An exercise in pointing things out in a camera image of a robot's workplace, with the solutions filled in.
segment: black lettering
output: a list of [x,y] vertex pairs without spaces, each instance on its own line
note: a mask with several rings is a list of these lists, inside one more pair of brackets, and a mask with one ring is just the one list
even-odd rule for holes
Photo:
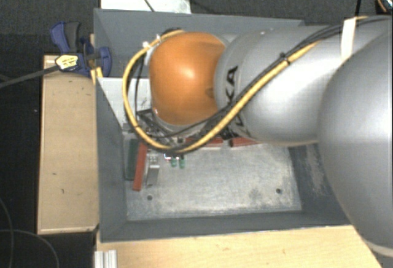
[[229,93],[228,89],[225,89],[225,94],[229,100],[229,103],[232,102],[233,97],[235,96],[235,90],[232,90],[231,93]]
[[232,86],[235,86],[235,81],[233,79],[235,78],[236,70],[238,70],[238,66],[229,69],[227,73],[227,82]]

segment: yellow cable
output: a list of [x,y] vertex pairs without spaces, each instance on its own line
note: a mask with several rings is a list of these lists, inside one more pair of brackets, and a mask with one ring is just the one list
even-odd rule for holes
[[125,111],[127,113],[127,116],[131,122],[131,125],[133,126],[133,128],[135,129],[135,131],[138,133],[139,136],[141,136],[143,138],[144,141],[146,141],[147,143],[151,144],[152,146],[159,148],[159,149],[169,149],[169,146],[165,145],[165,144],[161,144],[156,142],[154,139],[152,139],[147,133],[144,132],[144,130],[138,126],[138,122],[134,117],[134,114],[132,112],[131,106],[130,106],[130,102],[128,101],[128,87],[127,87],[127,83],[128,83],[128,77],[131,73],[132,67],[135,65],[135,63],[153,46],[157,45],[159,42],[174,36],[176,34],[179,33],[183,33],[184,31],[182,30],[177,30],[177,31],[173,31],[173,32],[169,32],[164,34],[162,37],[155,39],[154,41],[152,41],[148,46],[144,47],[143,49],[141,49],[138,53],[136,53],[133,58],[131,58],[131,60],[128,62],[127,67],[124,70],[124,74],[123,74],[123,85],[122,85],[122,92],[123,92],[123,101],[124,101],[124,107],[125,107]]
[[[174,31],[170,32],[167,34],[164,34],[160,39],[156,39],[153,42],[149,44],[149,46],[143,48],[140,50],[138,53],[136,53],[131,60],[128,62],[127,67],[124,71],[123,74],[123,100],[124,100],[124,107],[125,111],[127,113],[127,116],[131,122],[131,125],[134,127],[135,131],[138,133],[140,137],[150,145],[158,148],[158,149],[173,149],[170,146],[167,146],[165,144],[161,144],[154,139],[152,139],[148,134],[145,133],[145,131],[138,126],[138,122],[135,119],[130,103],[128,101],[128,96],[127,96],[127,83],[128,83],[128,77],[130,75],[130,72],[132,70],[132,67],[135,65],[138,59],[140,59],[151,47],[155,46],[158,44],[160,41],[169,38],[171,36],[174,36],[176,34],[182,33],[183,31]],[[301,56],[303,56],[305,53],[307,53],[310,49],[312,49],[318,42],[314,42],[312,44],[309,44],[305,46],[304,48],[300,49],[299,51],[295,52],[291,56],[287,58],[288,61],[283,60],[280,62],[276,67],[274,67],[271,71],[266,73],[261,79],[259,79],[247,92],[244,94],[244,96],[234,105],[234,107],[228,112],[226,116],[224,116],[220,122],[213,127],[204,137],[196,141],[195,143],[191,144],[190,146],[178,150],[178,153],[183,153],[183,152],[188,152],[191,150],[194,150],[198,148],[199,146],[202,146],[203,144],[207,143],[209,140],[214,138],[222,129],[225,128],[229,124],[229,122],[235,118],[235,116],[242,110],[242,108],[247,104],[249,100],[264,86],[266,85],[269,81],[272,80],[277,74],[279,74],[282,70],[287,68],[289,66],[289,63],[294,62],[295,60],[299,59]]]

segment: gray box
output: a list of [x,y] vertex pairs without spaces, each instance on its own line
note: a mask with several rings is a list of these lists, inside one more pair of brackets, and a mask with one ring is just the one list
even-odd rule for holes
[[156,185],[141,192],[125,179],[123,69],[168,28],[239,34],[300,20],[95,10],[95,45],[109,46],[111,77],[96,86],[100,236],[103,242],[229,234],[347,224],[327,183],[316,145],[200,149],[185,169],[159,156]]

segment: red component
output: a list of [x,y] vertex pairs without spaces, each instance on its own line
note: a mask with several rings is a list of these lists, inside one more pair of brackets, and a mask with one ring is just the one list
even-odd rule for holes
[[231,146],[231,148],[250,146],[252,144],[259,144],[259,142],[243,137],[233,138],[229,141],[229,145]]
[[146,155],[147,155],[147,146],[144,143],[140,142],[138,147],[138,156],[136,158],[136,169],[134,175],[133,191],[140,191],[142,189]]

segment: wooden table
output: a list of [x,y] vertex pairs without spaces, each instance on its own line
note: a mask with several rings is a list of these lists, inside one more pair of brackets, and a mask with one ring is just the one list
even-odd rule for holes
[[[45,67],[54,57],[45,57]],[[94,86],[76,74],[44,77],[39,234],[92,231],[98,224]],[[128,267],[377,268],[352,226],[97,243]]]

